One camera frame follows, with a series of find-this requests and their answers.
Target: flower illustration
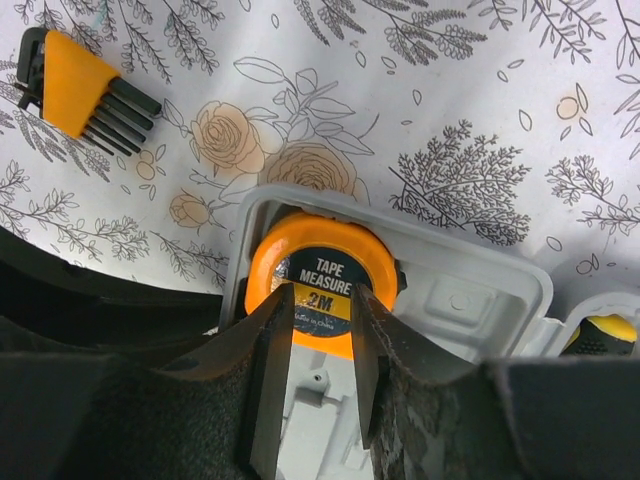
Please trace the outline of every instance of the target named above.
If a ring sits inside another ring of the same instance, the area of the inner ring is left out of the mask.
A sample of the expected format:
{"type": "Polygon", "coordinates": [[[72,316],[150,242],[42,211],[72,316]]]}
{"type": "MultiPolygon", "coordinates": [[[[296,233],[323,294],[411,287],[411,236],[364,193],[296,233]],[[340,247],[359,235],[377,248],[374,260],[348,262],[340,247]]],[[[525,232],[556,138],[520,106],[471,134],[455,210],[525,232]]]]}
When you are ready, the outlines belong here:
{"type": "Polygon", "coordinates": [[[264,168],[265,153],[275,153],[282,145],[282,138],[271,125],[249,121],[237,107],[218,101],[202,107],[191,122],[191,130],[193,154],[198,162],[211,163],[215,171],[224,168],[257,173],[264,168]]]}
{"type": "Polygon", "coordinates": [[[178,225],[185,228],[200,228],[210,221],[207,204],[186,192],[171,201],[169,213],[178,225]]]}
{"type": "Polygon", "coordinates": [[[140,152],[140,161],[136,165],[136,172],[143,180],[151,181],[156,176],[156,171],[153,168],[155,159],[153,154],[147,150],[140,152]]]}
{"type": "Polygon", "coordinates": [[[269,157],[259,183],[295,183],[315,190],[335,190],[369,203],[364,182],[349,159],[320,143],[298,143],[269,157]]]}
{"type": "Polygon", "coordinates": [[[583,88],[579,83],[576,83],[576,93],[575,95],[568,95],[566,97],[562,97],[558,104],[556,105],[556,115],[560,120],[562,120],[565,124],[569,123],[562,133],[560,134],[560,141],[567,138],[567,135],[571,133],[573,125],[575,123],[574,119],[578,118],[578,125],[582,130],[589,136],[593,136],[593,129],[591,128],[591,124],[589,120],[587,120],[587,110],[589,109],[589,99],[587,94],[584,92],[583,88]]]}

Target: allen key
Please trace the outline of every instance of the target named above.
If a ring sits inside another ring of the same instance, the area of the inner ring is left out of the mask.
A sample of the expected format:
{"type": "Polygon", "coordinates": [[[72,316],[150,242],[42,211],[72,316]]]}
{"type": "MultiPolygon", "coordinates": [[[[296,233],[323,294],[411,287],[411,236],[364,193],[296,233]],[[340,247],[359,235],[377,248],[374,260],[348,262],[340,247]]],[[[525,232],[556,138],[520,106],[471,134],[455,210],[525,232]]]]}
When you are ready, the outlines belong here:
{"type": "Polygon", "coordinates": [[[72,39],[41,27],[22,36],[16,80],[23,92],[18,107],[35,105],[40,118],[109,155],[139,153],[147,139],[140,130],[151,130],[149,117],[162,109],[72,39]]]}

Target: tape measure text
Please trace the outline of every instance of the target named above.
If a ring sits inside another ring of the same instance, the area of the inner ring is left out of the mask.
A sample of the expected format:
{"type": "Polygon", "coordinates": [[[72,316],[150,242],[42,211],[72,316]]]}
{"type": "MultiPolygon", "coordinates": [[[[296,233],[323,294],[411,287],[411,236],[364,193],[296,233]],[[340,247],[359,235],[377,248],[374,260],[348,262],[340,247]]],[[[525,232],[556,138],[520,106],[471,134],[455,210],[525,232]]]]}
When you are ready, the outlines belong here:
{"type": "Polygon", "coordinates": [[[331,307],[333,306],[333,298],[327,297],[326,295],[318,295],[316,292],[311,292],[309,294],[309,299],[307,300],[307,306],[317,308],[318,310],[324,310],[325,312],[330,312],[331,307]]]}
{"type": "Polygon", "coordinates": [[[318,257],[317,271],[314,272],[303,268],[300,271],[300,281],[333,293],[349,296],[351,292],[351,282],[340,280],[343,269],[344,265],[318,257]]]}

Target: plastic case compartment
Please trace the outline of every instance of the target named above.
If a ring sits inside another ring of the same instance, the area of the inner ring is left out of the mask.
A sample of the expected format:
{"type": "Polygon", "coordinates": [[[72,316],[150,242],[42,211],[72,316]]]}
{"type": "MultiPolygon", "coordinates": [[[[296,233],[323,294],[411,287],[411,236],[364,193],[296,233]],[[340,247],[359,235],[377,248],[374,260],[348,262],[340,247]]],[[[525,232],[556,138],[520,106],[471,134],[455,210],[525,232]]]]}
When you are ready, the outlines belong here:
{"type": "Polygon", "coordinates": [[[636,329],[640,326],[640,295],[637,289],[606,277],[579,278],[554,296],[550,316],[563,319],[562,328],[549,330],[547,338],[528,339],[520,355],[560,355],[580,322],[590,316],[617,314],[636,329]]]}
{"type": "Polygon", "coordinates": [[[454,238],[407,214],[358,205],[343,194],[276,184],[253,190],[240,207],[221,329],[242,311],[243,280],[256,248],[278,220],[298,209],[372,231],[406,277],[394,314],[465,360],[525,350],[540,354],[545,342],[529,340],[546,341],[562,326],[544,318],[553,296],[549,275],[524,259],[454,238]]]}

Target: leaf illustration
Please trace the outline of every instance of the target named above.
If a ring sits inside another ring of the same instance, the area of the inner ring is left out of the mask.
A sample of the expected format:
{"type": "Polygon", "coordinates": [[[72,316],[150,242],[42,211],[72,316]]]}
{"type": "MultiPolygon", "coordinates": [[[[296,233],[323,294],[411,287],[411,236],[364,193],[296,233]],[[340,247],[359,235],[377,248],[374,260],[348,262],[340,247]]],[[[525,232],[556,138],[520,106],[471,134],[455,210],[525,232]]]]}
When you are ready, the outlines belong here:
{"type": "Polygon", "coordinates": [[[422,92],[420,90],[414,90],[413,93],[413,103],[416,104],[417,107],[422,103],[422,92]]]}
{"type": "Polygon", "coordinates": [[[299,120],[289,132],[289,141],[308,140],[313,136],[313,126],[308,118],[299,120]]]}
{"type": "Polygon", "coordinates": [[[287,90],[284,94],[284,106],[289,110],[289,113],[298,113],[298,110],[300,110],[298,96],[291,90],[287,90]]]}
{"type": "Polygon", "coordinates": [[[360,65],[362,68],[367,66],[367,57],[365,57],[364,53],[362,53],[360,50],[356,52],[356,62],[358,62],[358,65],[360,65]]]}
{"type": "Polygon", "coordinates": [[[371,198],[369,197],[369,189],[361,178],[356,179],[356,183],[353,187],[353,197],[358,203],[364,205],[371,205],[371,198]]]}
{"type": "Polygon", "coordinates": [[[328,137],[327,140],[332,146],[344,153],[352,153],[354,155],[373,155],[373,150],[349,132],[342,131],[328,137]]]}
{"type": "Polygon", "coordinates": [[[565,138],[567,138],[567,135],[569,135],[571,133],[571,125],[569,125],[567,128],[565,128],[562,133],[560,134],[560,141],[564,140],[565,138]]]}
{"type": "Polygon", "coordinates": [[[263,58],[244,57],[233,62],[233,66],[242,75],[256,82],[271,84],[285,80],[282,69],[263,58]]]}
{"type": "Polygon", "coordinates": [[[382,63],[384,63],[384,66],[391,70],[394,70],[395,68],[398,67],[398,64],[392,58],[383,56],[383,57],[380,57],[380,59],[382,60],[382,63]]]}
{"type": "Polygon", "coordinates": [[[547,245],[554,252],[561,252],[563,249],[562,242],[555,237],[547,237],[547,245]]]}
{"type": "Polygon", "coordinates": [[[536,25],[538,25],[540,18],[542,18],[542,12],[538,13],[538,15],[533,17],[533,20],[531,20],[531,26],[529,27],[530,32],[533,32],[533,29],[536,28],[536,25]]]}
{"type": "Polygon", "coordinates": [[[318,27],[318,22],[313,15],[313,10],[311,9],[309,0],[293,0],[293,4],[296,6],[298,13],[307,24],[307,27],[309,27],[309,30],[311,30],[318,40],[328,46],[329,40],[327,40],[327,37],[325,37],[320,31],[320,27],[318,27]]]}
{"type": "Polygon", "coordinates": [[[315,92],[318,88],[318,73],[313,68],[296,73],[296,87],[302,95],[315,92]]]}
{"type": "Polygon", "coordinates": [[[624,63],[625,55],[627,52],[627,35],[626,33],[622,35],[622,38],[618,42],[618,48],[616,50],[616,66],[618,70],[622,68],[622,64],[624,63]]]}
{"type": "Polygon", "coordinates": [[[226,203],[241,203],[244,195],[257,184],[257,173],[242,173],[220,192],[220,200],[226,203]]]}
{"type": "Polygon", "coordinates": [[[164,107],[162,108],[162,117],[174,127],[184,125],[184,117],[176,106],[166,98],[164,99],[164,107]]]}
{"type": "Polygon", "coordinates": [[[640,113],[636,113],[633,118],[629,120],[629,123],[624,127],[620,138],[624,138],[631,133],[633,128],[636,126],[636,123],[638,123],[638,119],[640,119],[640,113]]]}
{"type": "Polygon", "coordinates": [[[274,120],[274,119],[278,118],[278,114],[277,113],[274,113],[271,110],[268,110],[268,109],[263,108],[263,107],[250,108],[244,114],[249,120],[274,120]]]}
{"type": "Polygon", "coordinates": [[[638,95],[640,95],[640,90],[636,90],[634,93],[632,93],[624,102],[622,102],[622,104],[618,107],[618,109],[615,112],[613,112],[613,114],[617,115],[618,113],[623,111],[625,108],[627,108],[627,106],[629,106],[629,104],[633,102],[638,97],[638,95]]]}
{"type": "Polygon", "coordinates": [[[355,112],[344,103],[328,97],[320,97],[309,103],[309,110],[320,120],[348,117],[355,112]]]}
{"type": "Polygon", "coordinates": [[[291,131],[291,124],[289,122],[273,122],[273,126],[276,127],[284,138],[289,136],[291,131]]]}
{"type": "Polygon", "coordinates": [[[333,122],[322,122],[316,127],[316,133],[321,137],[331,137],[343,130],[342,125],[333,122]]]}
{"type": "Polygon", "coordinates": [[[520,119],[520,126],[525,132],[530,132],[533,128],[533,120],[531,116],[524,110],[518,112],[518,118],[520,119]]]}
{"type": "Polygon", "coordinates": [[[158,147],[158,149],[156,150],[156,158],[155,158],[156,162],[159,162],[159,161],[160,161],[160,159],[161,159],[162,157],[164,157],[164,153],[165,153],[166,151],[167,151],[167,145],[166,145],[166,144],[164,144],[164,143],[163,143],[162,145],[160,145],[160,146],[158,147]]]}
{"type": "Polygon", "coordinates": [[[523,59],[514,60],[509,65],[507,65],[507,68],[510,68],[510,69],[519,68],[523,63],[524,63],[523,59]]]}
{"type": "Polygon", "coordinates": [[[638,145],[636,145],[636,148],[633,149],[633,152],[631,152],[631,155],[629,155],[629,160],[633,160],[633,158],[638,155],[640,153],[640,143],[638,143],[638,145]]]}
{"type": "Polygon", "coordinates": [[[282,90],[273,97],[273,103],[276,105],[284,105],[284,96],[287,93],[287,90],[282,90]]]}
{"type": "Polygon", "coordinates": [[[271,125],[269,122],[265,122],[264,120],[251,120],[251,125],[256,129],[256,133],[259,138],[259,145],[263,152],[277,153],[280,151],[286,135],[281,135],[274,125],[271,125]]]}
{"type": "Polygon", "coordinates": [[[618,80],[624,83],[628,83],[630,85],[638,85],[640,84],[640,80],[633,75],[623,74],[616,76],[618,80]]]}
{"type": "Polygon", "coordinates": [[[591,124],[589,123],[589,121],[584,118],[584,117],[580,117],[580,126],[582,127],[582,129],[590,136],[593,137],[593,130],[591,130],[591,124]]]}
{"type": "Polygon", "coordinates": [[[587,110],[589,109],[589,99],[579,83],[576,83],[576,96],[578,97],[580,108],[584,113],[587,113],[587,110]]]}

